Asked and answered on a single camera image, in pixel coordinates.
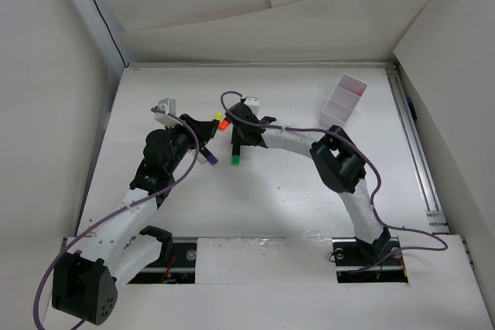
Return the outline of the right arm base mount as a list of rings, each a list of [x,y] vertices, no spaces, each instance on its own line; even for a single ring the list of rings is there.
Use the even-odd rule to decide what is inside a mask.
[[[392,237],[378,258],[366,258],[360,253],[355,238],[332,240],[333,252],[329,262],[335,264],[336,279],[339,284],[369,283],[408,283],[408,274],[401,257],[384,257],[393,248],[401,245],[397,237]]]

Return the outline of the orange highlighter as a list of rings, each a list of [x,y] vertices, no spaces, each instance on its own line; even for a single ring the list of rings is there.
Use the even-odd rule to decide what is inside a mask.
[[[226,131],[230,125],[230,122],[226,119],[222,120],[220,124],[218,125],[218,129],[220,131]]]

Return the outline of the purple highlighter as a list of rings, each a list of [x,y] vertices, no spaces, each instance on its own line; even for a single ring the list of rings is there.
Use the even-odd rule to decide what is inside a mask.
[[[205,161],[211,165],[215,165],[218,163],[217,158],[205,147],[203,146],[200,149],[200,154],[204,157]]]

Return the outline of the blue highlighter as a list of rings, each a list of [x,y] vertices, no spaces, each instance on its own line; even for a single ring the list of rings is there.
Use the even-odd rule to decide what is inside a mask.
[[[408,105],[408,109],[409,109],[409,112],[411,114],[411,118],[413,121],[417,121],[417,114],[416,114],[416,110],[415,110],[415,105],[414,105],[414,102],[412,100],[412,98],[410,96],[407,96],[406,97],[406,101],[407,101],[407,105]]]

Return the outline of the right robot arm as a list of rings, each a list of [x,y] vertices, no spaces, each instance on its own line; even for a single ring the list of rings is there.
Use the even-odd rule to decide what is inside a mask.
[[[384,257],[390,232],[374,213],[366,162],[340,126],[327,130],[285,127],[274,117],[257,118],[245,98],[226,109],[226,119],[233,125],[238,146],[281,149],[310,158],[323,184],[339,195],[350,216],[360,259],[373,264]]]

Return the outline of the green highlighter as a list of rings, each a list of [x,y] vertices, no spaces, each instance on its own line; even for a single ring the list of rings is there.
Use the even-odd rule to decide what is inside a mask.
[[[230,163],[233,166],[239,166],[239,164],[241,163],[241,146],[240,145],[232,144]]]

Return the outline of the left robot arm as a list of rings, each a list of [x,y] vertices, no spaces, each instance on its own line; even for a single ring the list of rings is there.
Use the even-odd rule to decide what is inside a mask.
[[[146,225],[177,184],[174,172],[217,131],[218,118],[197,121],[156,110],[161,129],[145,139],[143,159],[118,210],[68,244],[53,268],[52,306],[93,325],[104,323],[121,289],[148,264],[172,258],[172,234]]]

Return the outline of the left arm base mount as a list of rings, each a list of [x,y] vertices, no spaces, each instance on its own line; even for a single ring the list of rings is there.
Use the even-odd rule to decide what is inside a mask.
[[[143,268],[130,284],[194,284],[197,238],[173,237],[169,231],[147,226],[140,232],[162,244],[159,258]]]

